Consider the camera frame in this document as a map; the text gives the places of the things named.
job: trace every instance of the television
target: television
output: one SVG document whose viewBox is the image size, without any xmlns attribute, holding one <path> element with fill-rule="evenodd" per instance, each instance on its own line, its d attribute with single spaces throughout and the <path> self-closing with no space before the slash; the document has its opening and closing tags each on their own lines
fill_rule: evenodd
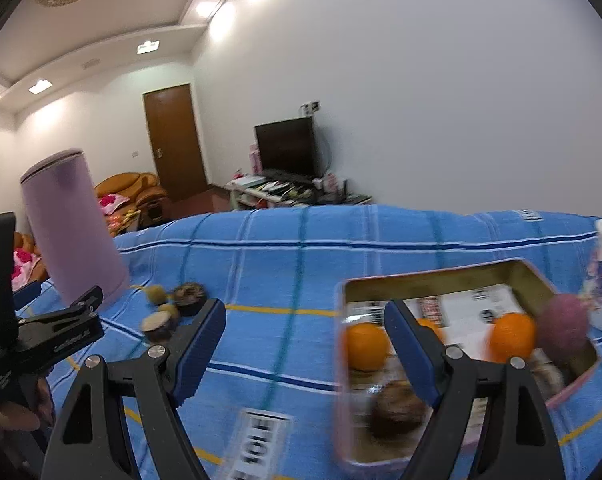
<svg viewBox="0 0 602 480">
<path fill-rule="evenodd" d="M 263 175 L 320 177 L 311 117 L 255 126 Z"/>
</svg>

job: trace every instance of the black and white label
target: black and white label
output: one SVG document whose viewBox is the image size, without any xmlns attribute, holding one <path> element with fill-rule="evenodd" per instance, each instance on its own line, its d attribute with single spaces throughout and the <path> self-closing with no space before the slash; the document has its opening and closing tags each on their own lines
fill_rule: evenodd
<svg viewBox="0 0 602 480">
<path fill-rule="evenodd" d="M 526 222 L 540 222 L 543 217 L 537 211 L 531 209 L 517 209 L 516 212 Z"/>
<path fill-rule="evenodd" d="M 291 419 L 280 413 L 244 409 L 215 480 L 270 480 L 286 448 Z"/>
</svg>

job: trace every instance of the blue gripper pad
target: blue gripper pad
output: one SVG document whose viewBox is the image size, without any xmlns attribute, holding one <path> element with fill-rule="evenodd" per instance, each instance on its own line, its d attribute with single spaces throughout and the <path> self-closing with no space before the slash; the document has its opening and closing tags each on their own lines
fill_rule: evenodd
<svg viewBox="0 0 602 480">
<path fill-rule="evenodd" d="M 418 324 L 402 300 L 385 305 L 385 331 L 390 336 L 414 393 L 432 408 L 445 393 L 446 377 L 442 353 L 445 346 L 433 330 Z"/>
<path fill-rule="evenodd" d="M 171 391 L 179 406 L 196 393 L 223 330 L 225 305 L 219 300 L 207 300 L 192 323 L 178 327 L 169 342 L 166 391 Z"/>
</svg>

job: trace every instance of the tv stand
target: tv stand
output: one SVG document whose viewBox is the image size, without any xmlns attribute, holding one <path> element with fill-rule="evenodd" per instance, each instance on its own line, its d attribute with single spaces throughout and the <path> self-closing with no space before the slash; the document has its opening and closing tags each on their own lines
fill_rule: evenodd
<svg viewBox="0 0 602 480">
<path fill-rule="evenodd" d="M 260 176 L 264 176 L 268 180 L 277 180 L 280 182 L 290 182 L 292 184 L 301 184 L 302 186 L 313 186 L 312 177 L 307 175 L 299 175 L 296 173 L 287 173 L 281 170 L 265 170 Z"/>
<path fill-rule="evenodd" d="M 261 191 L 259 188 L 261 188 L 263 185 L 264 184 L 255 187 L 246 187 L 240 186 L 232 180 L 223 187 L 230 192 L 230 204 L 234 210 L 274 207 L 308 207 L 309 205 L 313 205 L 302 198 L 291 199 L 283 192 Z M 327 196 L 322 198 L 321 205 L 330 203 L 329 200 L 326 200 L 326 198 Z M 340 202 L 341 205 L 362 205 L 371 203 L 373 203 L 371 196 L 360 194 L 348 194 L 345 197 L 345 200 Z"/>
</svg>

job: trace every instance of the brown floor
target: brown floor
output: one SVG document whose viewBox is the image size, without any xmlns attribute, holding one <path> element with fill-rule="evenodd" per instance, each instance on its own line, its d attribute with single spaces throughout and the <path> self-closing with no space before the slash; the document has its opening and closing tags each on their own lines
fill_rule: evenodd
<svg viewBox="0 0 602 480">
<path fill-rule="evenodd" d="M 208 189 L 203 193 L 191 196 L 172 204 L 172 218 L 178 220 L 186 216 L 202 213 L 219 213 L 231 211 L 229 195 L 221 190 Z"/>
</svg>

